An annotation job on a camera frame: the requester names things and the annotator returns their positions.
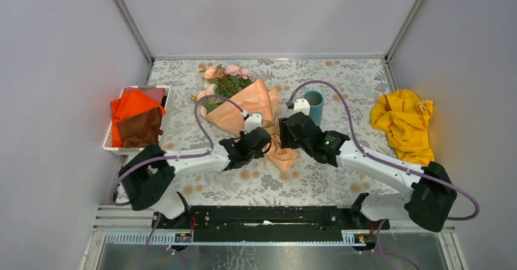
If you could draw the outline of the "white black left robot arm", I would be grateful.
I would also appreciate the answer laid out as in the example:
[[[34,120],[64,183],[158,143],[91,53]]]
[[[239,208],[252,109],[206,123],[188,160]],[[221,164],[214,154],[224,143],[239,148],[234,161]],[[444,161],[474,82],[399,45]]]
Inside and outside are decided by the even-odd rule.
[[[189,220],[187,202],[172,187],[181,174],[218,172],[239,169],[269,150],[269,133],[257,127],[238,138],[220,140],[206,151],[164,151],[158,144],[144,148],[118,173],[118,182],[134,211],[152,209],[165,216],[175,228]]]

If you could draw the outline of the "brown paper ribbon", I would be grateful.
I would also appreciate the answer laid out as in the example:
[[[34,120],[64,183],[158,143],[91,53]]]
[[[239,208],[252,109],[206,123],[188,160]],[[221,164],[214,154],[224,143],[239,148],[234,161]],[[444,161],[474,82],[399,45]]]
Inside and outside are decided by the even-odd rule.
[[[267,119],[262,120],[262,127],[270,134],[270,135],[280,135],[280,124],[278,121],[270,121]]]

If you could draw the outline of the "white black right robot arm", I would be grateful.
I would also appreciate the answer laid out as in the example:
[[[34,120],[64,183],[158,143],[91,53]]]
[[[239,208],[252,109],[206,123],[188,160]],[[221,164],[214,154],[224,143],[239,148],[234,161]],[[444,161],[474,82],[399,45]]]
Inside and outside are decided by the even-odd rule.
[[[383,219],[411,220],[428,231],[442,231],[457,193],[447,187],[450,178],[440,164],[404,163],[361,147],[345,134],[323,132],[302,112],[280,119],[279,127],[283,146],[300,148],[318,163],[363,173],[395,190],[359,194],[349,213],[353,226],[364,229]]]

